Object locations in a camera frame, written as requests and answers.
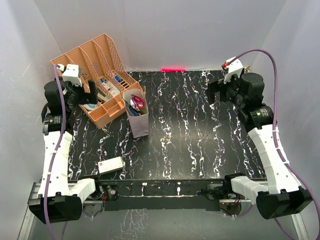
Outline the red candy pouch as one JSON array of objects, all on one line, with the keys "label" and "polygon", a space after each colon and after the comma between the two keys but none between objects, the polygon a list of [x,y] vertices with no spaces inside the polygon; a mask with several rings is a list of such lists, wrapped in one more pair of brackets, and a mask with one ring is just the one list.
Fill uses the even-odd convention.
[{"label": "red candy pouch", "polygon": [[142,112],[145,108],[145,101],[142,97],[132,94],[130,100],[130,106],[137,111]]}]

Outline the green candy wrapper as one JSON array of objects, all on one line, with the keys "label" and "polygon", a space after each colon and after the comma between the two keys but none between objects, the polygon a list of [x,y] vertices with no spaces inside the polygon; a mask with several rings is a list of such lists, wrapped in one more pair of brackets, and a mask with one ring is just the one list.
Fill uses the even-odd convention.
[{"label": "green candy wrapper", "polygon": [[148,113],[148,108],[147,107],[144,107],[141,109],[141,114],[144,115],[144,114],[147,114]]}]

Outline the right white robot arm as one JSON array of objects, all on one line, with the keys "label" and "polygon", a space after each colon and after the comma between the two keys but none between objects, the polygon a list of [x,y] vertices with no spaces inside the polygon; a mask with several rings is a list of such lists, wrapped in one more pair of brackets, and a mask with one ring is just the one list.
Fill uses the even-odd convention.
[{"label": "right white robot arm", "polygon": [[240,77],[232,76],[231,81],[208,82],[206,95],[209,103],[216,100],[219,93],[221,102],[231,102],[236,107],[240,122],[253,141],[262,162],[267,185],[249,179],[244,173],[226,175],[223,194],[233,199],[241,195],[258,208],[260,215],[268,220],[300,213],[311,202],[310,192],[289,171],[287,161],[279,154],[277,128],[273,127],[274,113],[263,103],[265,83],[257,73],[247,72]]}]

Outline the pink plastic file organizer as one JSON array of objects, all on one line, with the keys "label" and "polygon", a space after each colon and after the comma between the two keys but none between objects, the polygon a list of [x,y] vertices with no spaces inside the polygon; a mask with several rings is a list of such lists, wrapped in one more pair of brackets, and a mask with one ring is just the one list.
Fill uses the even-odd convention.
[{"label": "pink plastic file organizer", "polygon": [[141,85],[125,70],[116,45],[111,37],[103,33],[82,45],[52,59],[54,64],[75,64],[81,68],[80,79],[86,92],[89,91],[89,80],[95,82],[107,100],[100,100],[97,107],[81,109],[98,129],[109,124],[126,112],[122,100],[123,92],[131,89],[143,90]]}]

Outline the lilac paper bag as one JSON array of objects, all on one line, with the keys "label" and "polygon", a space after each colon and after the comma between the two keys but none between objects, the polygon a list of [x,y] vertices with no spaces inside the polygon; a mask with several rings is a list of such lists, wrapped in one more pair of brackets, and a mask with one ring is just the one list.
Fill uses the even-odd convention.
[{"label": "lilac paper bag", "polygon": [[[141,111],[136,110],[139,112],[140,116],[130,116],[126,106],[130,106],[130,100],[131,100],[131,95],[137,95],[141,98],[144,99],[145,101],[145,107],[147,108],[148,113],[147,114],[141,114]],[[148,105],[146,102],[146,98],[144,96],[144,93],[142,90],[138,88],[132,88],[129,90],[125,90],[122,93],[122,100],[125,105],[125,111],[128,116],[130,128],[132,131],[132,135],[134,138],[139,138],[139,137],[144,137],[149,134],[149,110],[148,110]]]}]

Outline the blue white snack bag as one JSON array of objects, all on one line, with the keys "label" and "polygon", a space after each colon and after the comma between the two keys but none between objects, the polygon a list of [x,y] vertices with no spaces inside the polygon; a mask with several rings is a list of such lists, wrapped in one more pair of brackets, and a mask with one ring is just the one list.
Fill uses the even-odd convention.
[{"label": "blue white snack bag", "polygon": [[126,106],[126,110],[128,111],[128,114],[130,116],[134,116],[134,117],[140,116],[140,113],[136,111],[134,108],[132,108],[130,105]]}]

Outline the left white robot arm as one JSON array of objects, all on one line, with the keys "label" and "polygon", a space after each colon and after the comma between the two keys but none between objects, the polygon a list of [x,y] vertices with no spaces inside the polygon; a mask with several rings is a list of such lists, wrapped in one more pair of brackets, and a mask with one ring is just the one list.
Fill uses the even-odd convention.
[{"label": "left white robot arm", "polygon": [[78,180],[69,186],[69,151],[73,140],[73,113],[78,105],[96,104],[98,93],[93,80],[89,92],[70,81],[53,80],[44,86],[47,103],[42,109],[45,143],[40,188],[29,202],[29,210],[44,224],[78,220],[84,201],[103,195],[102,185],[93,178]]}]

